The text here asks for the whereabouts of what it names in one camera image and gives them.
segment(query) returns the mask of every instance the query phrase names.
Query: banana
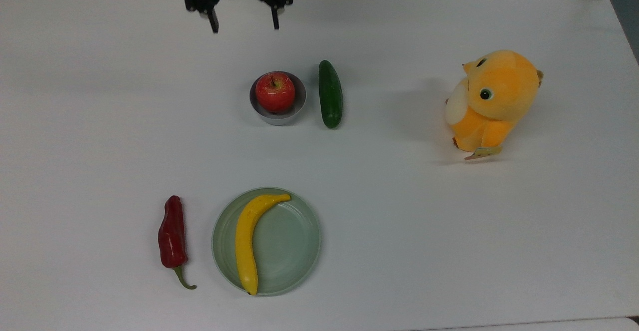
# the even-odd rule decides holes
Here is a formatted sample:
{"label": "banana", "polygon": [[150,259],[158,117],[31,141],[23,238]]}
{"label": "banana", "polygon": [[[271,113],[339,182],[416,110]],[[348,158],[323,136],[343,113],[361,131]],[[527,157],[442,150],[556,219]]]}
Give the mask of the banana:
{"label": "banana", "polygon": [[258,268],[253,256],[253,230],[260,217],[273,205],[281,201],[289,201],[288,194],[270,195],[264,194],[249,201],[238,219],[235,228],[235,259],[238,265],[238,274],[242,287],[255,295],[258,292]]}

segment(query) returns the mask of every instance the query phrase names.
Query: red chili pepper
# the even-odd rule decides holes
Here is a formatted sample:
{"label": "red chili pepper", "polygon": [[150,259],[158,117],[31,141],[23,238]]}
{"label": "red chili pepper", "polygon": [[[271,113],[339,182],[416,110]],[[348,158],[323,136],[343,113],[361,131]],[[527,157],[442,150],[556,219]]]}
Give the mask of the red chili pepper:
{"label": "red chili pepper", "polygon": [[169,197],[169,200],[164,204],[164,220],[160,225],[158,243],[160,244],[162,265],[172,268],[185,288],[190,290],[196,288],[196,285],[187,284],[182,276],[182,265],[189,258],[187,258],[182,201],[176,195]]}

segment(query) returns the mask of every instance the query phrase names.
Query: plush toy ear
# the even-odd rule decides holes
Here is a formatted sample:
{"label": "plush toy ear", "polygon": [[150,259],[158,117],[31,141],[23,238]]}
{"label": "plush toy ear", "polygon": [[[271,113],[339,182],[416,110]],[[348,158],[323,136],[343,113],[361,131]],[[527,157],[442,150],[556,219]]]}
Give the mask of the plush toy ear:
{"label": "plush toy ear", "polygon": [[541,70],[537,70],[537,77],[539,78],[539,85],[537,85],[537,87],[541,87],[541,80],[544,78],[544,74]]}

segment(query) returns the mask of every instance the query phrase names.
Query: plush toy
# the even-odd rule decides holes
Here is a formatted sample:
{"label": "plush toy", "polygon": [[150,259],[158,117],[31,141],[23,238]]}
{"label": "plush toy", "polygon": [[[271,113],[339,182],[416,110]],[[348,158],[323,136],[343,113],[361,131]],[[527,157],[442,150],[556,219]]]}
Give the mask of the plush toy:
{"label": "plush toy", "polygon": [[466,78],[446,101],[445,119],[464,151],[499,147],[528,112],[543,73],[523,56],[495,51],[463,65]]}

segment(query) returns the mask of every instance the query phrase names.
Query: red apple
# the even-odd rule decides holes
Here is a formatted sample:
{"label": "red apple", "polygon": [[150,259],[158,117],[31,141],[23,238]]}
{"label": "red apple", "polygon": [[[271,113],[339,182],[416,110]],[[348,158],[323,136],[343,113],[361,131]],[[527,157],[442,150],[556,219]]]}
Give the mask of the red apple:
{"label": "red apple", "polygon": [[295,87],[283,72],[269,72],[255,85],[258,104],[271,113],[286,111],[293,105]]}

